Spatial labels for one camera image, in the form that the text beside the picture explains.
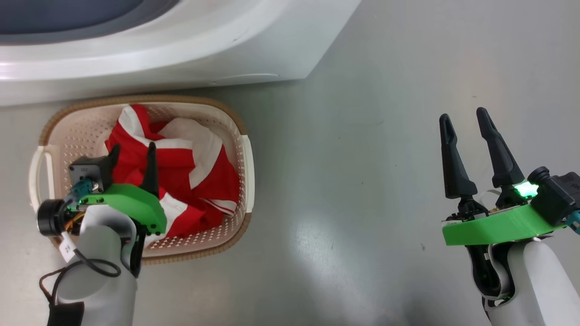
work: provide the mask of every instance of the plastic basket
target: plastic basket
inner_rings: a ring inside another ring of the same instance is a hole
[[[113,97],[84,102],[55,114],[41,133],[39,146],[32,158],[28,176],[31,205],[34,211],[41,203],[39,177],[43,158],[48,172],[49,198],[63,198],[71,187],[68,165],[81,156],[107,154],[104,141],[131,103],[147,107],[151,122],[182,117],[194,119],[223,140],[230,162],[240,177],[240,198],[233,217],[224,217],[222,225],[187,238],[164,238],[143,252],[144,264],[169,263],[195,259],[222,252],[244,234],[252,216],[254,202],[254,167],[252,146],[240,118],[215,100],[171,95]],[[60,238],[50,238],[53,245]]]

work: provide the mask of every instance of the red and white cloth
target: red and white cloth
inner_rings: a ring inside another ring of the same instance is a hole
[[[113,170],[115,183],[141,184],[150,142],[157,147],[159,201],[167,226],[165,234],[147,237],[145,246],[164,237],[211,229],[222,224],[223,214],[234,215],[240,180],[221,138],[191,119],[150,124],[140,104],[123,109],[105,142],[109,151],[121,145]]]

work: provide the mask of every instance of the basket handle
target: basket handle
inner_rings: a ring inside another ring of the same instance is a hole
[[[246,174],[246,213],[253,209],[254,195],[256,193],[255,174],[253,165],[252,144],[248,135],[242,135],[242,148],[244,151],[245,174]]]
[[[46,158],[46,170],[48,175],[48,196],[50,199],[55,197],[55,179],[52,175],[52,156],[46,151],[45,146],[38,146],[32,156],[30,170],[28,170],[28,195],[30,196],[30,205],[34,212],[40,207],[40,166],[42,158]]]

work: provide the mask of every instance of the green bracket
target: green bracket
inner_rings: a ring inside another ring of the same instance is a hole
[[[486,218],[446,225],[443,236],[447,245],[500,244],[541,236],[565,226],[551,226],[528,204]]]
[[[159,199],[132,184],[115,183],[105,193],[84,196],[81,203],[88,205],[107,204],[141,223],[141,225],[147,226],[150,233],[165,233],[167,218],[163,207],[159,204]]]

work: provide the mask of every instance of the basket rim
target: basket rim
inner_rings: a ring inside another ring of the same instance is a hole
[[[39,146],[47,146],[48,140],[50,139],[50,134],[56,127],[56,125],[67,115],[86,110],[95,107],[101,106],[110,106],[116,104],[128,104],[128,103],[158,103],[158,102],[166,102],[166,103],[191,103],[191,104],[204,104],[213,106],[224,111],[230,118],[234,121],[235,125],[237,126],[238,130],[240,131],[240,135],[247,135],[248,131],[242,122],[241,118],[235,113],[229,106],[225,105],[224,103],[209,99],[207,97],[195,97],[195,96],[183,96],[183,95],[133,95],[133,96],[117,96],[117,97],[108,97],[106,99],[97,99],[97,100],[89,100],[77,104],[72,104],[67,106],[56,114],[54,114],[49,121],[46,123],[44,128],[42,129],[40,138],[38,140]],[[235,245],[240,238],[246,232],[250,220],[252,219],[252,213],[246,213],[244,215],[244,220],[242,221],[240,228],[236,231],[236,233],[229,238],[226,242],[207,249],[202,249],[198,251],[192,252],[185,252],[185,253],[177,253],[174,255],[166,255],[166,256],[156,256],[156,257],[143,257],[141,262],[143,265],[158,265],[163,263],[175,263],[175,262],[182,262],[185,260],[190,259],[197,259],[201,257],[215,255],[217,253],[223,252]],[[49,238],[52,245],[58,249],[61,243],[60,237],[51,237]]]
[[[97,99],[97,100],[90,100],[85,102],[80,102],[77,104],[72,104],[67,106],[57,113],[55,113],[49,121],[46,123],[44,128],[42,128],[42,132],[40,134],[40,138],[38,139],[39,146],[46,146],[48,145],[48,140],[50,139],[50,134],[52,130],[56,127],[56,125],[67,115],[81,111],[87,110],[90,108],[96,108],[101,106],[109,106],[109,105],[116,105],[116,104],[128,104],[128,103],[157,103],[157,102],[166,102],[166,103],[191,103],[191,104],[204,104],[208,106],[213,106],[224,111],[230,118],[234,121],[235,125],[238,127],[240,131],[240,135],[247,135],[248,130],[246,126],[242,122],[242,119],[236,112],[234,112],[229,106],[225,105],[224,103],[209,99],[207,97],[195,97],[195,96],[185,96],[185,95],[133,95],[133,96],[117,96],[117,97],[108,97],[106,99]]]

